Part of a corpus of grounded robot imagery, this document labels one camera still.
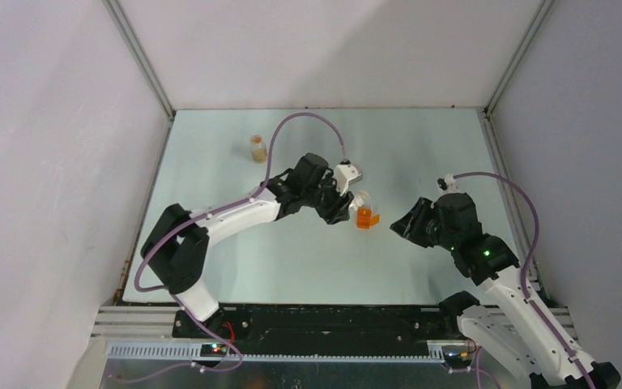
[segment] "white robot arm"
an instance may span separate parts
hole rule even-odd
[[[522,269],[509,247],[483,233],[473,199],[460,193],[451,176],[439,182],[435,202],[420,198],[390,229],[422,247],[448,250],[463,276],[471,278],[504,311],[518,334],[496,323],[468,292],[445,299],[440,308],[458,330],[490,352],[533,389],[613,389],[620,382],[610,362],[597,363],[583,351],[530,286],[523,286]]]
[[[213,245],[256,224],[297,213],[301,207],[314,208],[327,224],[349,220],[350,212],[363,204],[360,196],[354,197],[349,191],[349,185],[362,177],[359,167],[348,160],[330,170],[323,158],[308,153],[294,169],[271,178],[256,197],[215,214],[207,211],[205,218],[165,242],[149,267],[187,310],[204,321],[219,307],[202,279],[206,256]],[[142,256],[146,257],[169,231],[194,216],[179,204],[167,207],[144,243]]]

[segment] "metal frame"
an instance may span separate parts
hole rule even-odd
[[[139,39],[137,38],[137,34],[134,32],[132,28],[132,24],[130,20],[127,19],[127,15],[125,10],[123,10],[119,0],[104,0],[104,4],[106,8],[109,10],[109,14],[115,22],[122,39],[127,44],[128,49],[130,49],[130,53],[132,57],[137,62],[137,66],[139,70],[144,75],[144,78],[149,83],[149,87],[151,91],[154,92],[156,99],[158,99],[161,108],[165,112],[168,120],[171,120],[175,117],[175,109],[173,105],[170,104],[170,99],[168,95],[165,93],[163,86],[161,85],[154,68],[151,66],[151,62],[149,62],[149,58],[147,57],[147,53],[144,52],[142,45],[139,43]]]
[[[202,344],[211,344],[213,339],[172,338],[177,306],[101,306],[92,328],[92,339],[102,338],[107,343],[106,352],[111,359],[169,359],[185,360],[200,357]],[[436,306],[422,308],[423,312],[439,312]],[[573,321],[566,308],[550,309],[562,327],[577,338]],[[500,308],[488,308],[488,313],[497,322],[516,332],[511,321]],[[442,363],[442,353],[466,347],[465,340],[429,340],[429,355],[422,357],[295,357],[289,355],[249,355],[246,361],[356,361],[356,362],[430,362]]]
[[[132,243],[132,251],[127,254],[127,258],[122,266],[122,271],[120,274],[120,282],[118,288],[113,294],[113,300],[117,301],[122,296],[122,292],[125,289],[125,285],[127,284],[127,278],[130,276],[130,266],[132,265],[132,258],[134,257],[134,252],[137,250],[137,245],[139,244],[139,234],[142,231],[142,226],[144,225],[144,221],[147,218],[147,210],[149,209],[149,203],[151,202],[151,197],[154,194],[154,189],[156,188],[156,179],[159,176],[160,167],[163,164],[163,157],[165,155],[165,149],[168,146],[168,139],[170,139],[170,133],[173,130],[173,121],[168,122],[168,127],[165,131],[165,136],[162,139],[161,151],[158,156],[158,159],[155,163],[155,168],[153,170],[152,179],[151,179],[151,188],[147,192],[147,197],[144,199],[144,207],[142,217],[139,219],[137,223],[137,227],[134,230],[134,242]]]
[[[557,0],[543,0],[540,3],[538,10],[535,12],[535,15],[533,15],[530,25],[526,29],[526,32],[523,33],[523,38],[518,42],[518,46],[516,50],[514,50],[502,77],[497,82],[495,90],[492,92],[492,96],[490,96],[490,100],[488,100],[488,103],[485,105],[486,112],[491,113],[495,110],[497,104],[499,104],[500,98],[504,94],[507,85],[509,85],[509,81],[511,81],[522,59],[528,53],[530,44],[535,40],[538,31],[544,25],[547,17],[557,3]]]
[[[483,137],[485,143],[488,145],[488,152],[490,153],[490,160],[492,161],[492,169],[494,173],[501,175],[502,177],[510,177],[509,168],[507,167],[504,156],[501,153],[499,140],[495,135],[495,131],[492,128],[488,115],[484,109],[479,110],[478,117],[480,120],[480,128],[483,131]],[[502,200],[504,201],[505,210],[507,213],[507,219],[511,224],[511,232],[513,239],[516,242],[516,246],[522,253],[527,253],[530,249],[530,234],[528,228],[523,222],[521,214],[521,208],[519,206],[518,194],[508,185],[503,182],[498,182]],[[539,273],[535,260],[533,260],[533,266],[530,267],[528,272],[528,280],[533,285],[534,289],[543,294],[542,282],[539,279]]]

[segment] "work surface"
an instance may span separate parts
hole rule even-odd
[[[481,366],[493,373],[503,388],[519,388],[518,382],[490,356],[481,358]],[[105,377],[142,377],[168,367],[174,361],[109,360]],[[245,362],[227,374],[201,374],[199,369],[175,369],[151,380],[128,386],[106,379],[104,389],[156,388],[248,388],[248,389],[464,389],[476,388],[475,373],[447,374],[436,363],[357,363],[327,362]],[[496,385],[481,377],[481,389]]]
[[[170,204],[203,209],[242,198],[262,181],[249,137],[270,142],[287,109],[178,111],[156,179],[123,300],[173,302],[160,290],[139,293],[132,280],[138,250]],[[443,249],[423,249],[389,230],[420,196],[438,196],[447,173],[492,171],[474,109],[319,109],[343,133],[349,159],[364,171],[351,190],[366,190],[380,213],[370,230],[351,221],[327,225],[313,209],[247,229],[209,251],[203,277],[219,301],[309,304],[437,304],[468,290]],[[294,167],[306,152],[330,166],[342,158],[332,130],[313,118],[296,118],[275,142],[272,173]],[[504,239],[514,252],[511,228],[497,182],[469,177],[459,188],[475,200],[484,231]],[[150,268],[142,286],[158,284]]]

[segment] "purple tube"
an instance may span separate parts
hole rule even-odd
[[[495,378],[494,375],[492,375],[492,373],[490,373],[490,372],[488,372],[486,370],[480,369],[479,359],[480,359],[480,351],[482,349],[483,348],[479,348],[478,351],[475,354],[475,367],[474,368],[472,368],[471,370],[468,370],[468,369],[452,369],[452,373],[456,373],[456,374],[458,374],[458,373],[472,373],[472,372],[475,371],[475,382],[478,385],[478,389],[483,389],[482,385],[480,384],[480,375],[481,374],[486,376],[486,377],[488,377],[488,378],[490,378],[495,383],[495,386],[497,387],[497,389],[502,389],[502,386],[500,385],[500,382],[497,380],[497,378]],[[444,365],[442,365],[442,367],[444,367],[447,370],[450,369],[450,367],[446,363]]]
[[[261,192],[254,192],[255,194],[252,197],[256,197],[258,196]],[[249,198],[246,199],[242,199],[242,200],[237,200],[234,203],[230,203],[227,205],[223,205],[222,207],[218,207],[215,210],[213,210],[211,213],[214,215],[217,215],[221,212],[227,211],[228,209],[232,209],[234,207],[239,207],[242,204],[246,204],[249,202]],[[191,226],[192,224],[200,221],[201,219],[204,219],[207,216],[206,213],[202,213],[201,215],[197,215],[195,217],[193,217],[192,219],[187,220],[186,222],[178,225],[176,228],[172,229],[169,233],[167,233],[164,237],[162,237],[152,248],[151,250],[149,250],[149,252],[147,253],[147,256],[144,257],[144,260],[142,261],[142,263],[139,264],[139,267],[137,268],[137,273],[134,275],[134,288],[137,289],[139,292],[145,293],[145,292],[151,292],[153,290],[159,290],[159,289],[165,289],[165,285],[156,285],[156,286],[150,286],[148,288],[144,288],[143,286],[141,286],[139,284],[139,279],[142,277],[142,273],[144,273],[144,269],[147,267],[147,265],[149,264],[149,261],[151,261],[152,258],[154,258],[154,255],[156,255],[156,252],[158,252],[158,250],[160,250],[161,247],[163,247],[163,245],[173,239],[173,237],[175,237],[176,235],[178,235],[180,233],[180,231],[182,231],[183,229],[186,229],[187,227]]]
[[[216,335],[213,331],[209,330],[206,326],[203,325],[202,322],[200,322],[192,313],[191,310],[188,310],[185,308],[185,306],[182,305],[182,303],[180,302],[180,300],[177,299],[177,297],[174,297],[175,302],[187,313],[187,315],[192,319],[192,321],[197,325],[197,327],[201,328],[202,331],[206,332],[209,336],[211,336],[213,339],[218,340],[220,343],[225,344],[226,346],[229,347],[229,349],[231,349],[232,351],[235,352],[235,354],[239,357],[239,361],[237,361],[237,363],[233,366],[230,367],[226,367],[224,369],[215,369],[213,367],[207,367],[207,366],[201,366],[201,369],[204,369],[205,371],[214,371],[216,373],[225,373],[228,371],[232,371],[235,370],[236,368],[240,367],[242,365],[242,362],[244,361],[244,356],[242,355],[242,352],[240,351],[240,349],[238,349],[234,344],[230,343],[229,341],[221,338],[220,336]]]
[[[169,372],[170,370],[176,369],[178,367],[187,367],[191,365],[192,365],[192,362],[179,362],[179,363],[166,366],[163,369],[157,370],[149,375],[145,375],[144,377],[140,377],[140,378],[115,378],[113,377],[113,379],[115,379],[119,383],[140,383],[142,381],[147,381],[148,379],[158,377],[159,375]]]
[[[485,176],[485,177],[496,178],[497,180],[500,180],[503,183],[511,186],[521,195],[521,197],[523,197],[524,200],[526,200],[526,203],[528,204],[528,207],[530,208],[530,213],[533,215],[533,224],[535,225],[535,231],[533,232],[533,241],[530,244],[530,249],[528,249],[528,255],[526,256],[526,261],[523,262],[523,267],[521,269],[521,290],[523,292],[523,296],[525,298],[528,298],[530,297],[530,291],[528,290],[528,271],[530,270],[530,265],[533,262],[533,255],[535,254],[535,249],[538,246],[538,240],[540,237],[540,218],[538,217],[538,212],[535,210],[535,205],[533,204],[532,201],[530,201],[530,197],[528,197],[528,194],[519,185],[517,185],[515,182],[512,182],[511,180],[507,178],[500,176],[499,174],[487,173],[487,172],[471,172],[471,173],[457,174],[454,176],[454,179],[458,180],[459,178],[474,177],[474,176]],[[552,324],[550,319],[540,309],[538,304],[535,301],[531,300],[530,306],[533,308],[535,313],[538,314],[538,316],[543,321],[543,323],[545,323],[547,328],[550,329],[550,331],[552,332],[556,340],[559,341],[559,343],[564,348],[564,350],[566,350],[566,353],[569,355],[569,357],[575,357],[576,350],[571,348],[569,343],[566,342],[563,336],[561,336],[561,334],[559,333],[559,330],[554,326],[554,324]],[[592,378],[588,374],[587,369],[581,363],[581,361],[579,359],[574,359],[573,362],[576,364],[576,367],[578,368],[578,370],[581,371],[581,374],[583,374],[583,377],[586,378],[588,387],[590,387],[590,389],[596,389],[592,381]]]

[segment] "white enclosure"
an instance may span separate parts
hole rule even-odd
[[[539,0],[122,1],[175,109],[480,107]]]

